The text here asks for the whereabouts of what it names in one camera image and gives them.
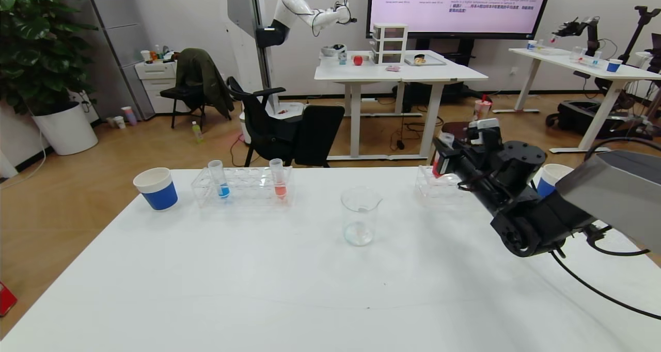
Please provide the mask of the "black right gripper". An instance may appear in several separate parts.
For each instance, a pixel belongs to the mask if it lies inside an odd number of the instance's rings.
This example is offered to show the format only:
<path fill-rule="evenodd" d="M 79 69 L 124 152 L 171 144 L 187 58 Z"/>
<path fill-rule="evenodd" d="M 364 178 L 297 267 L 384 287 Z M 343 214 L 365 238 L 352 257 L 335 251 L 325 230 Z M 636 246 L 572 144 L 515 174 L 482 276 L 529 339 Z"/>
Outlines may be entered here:
<path fill-rule="evenodd" d="M 488 194 L 490 171 L 485 157 L 472 150 L 454 149 L 454 137 L 436 137 L 436 178 L 472 194 Z"/>

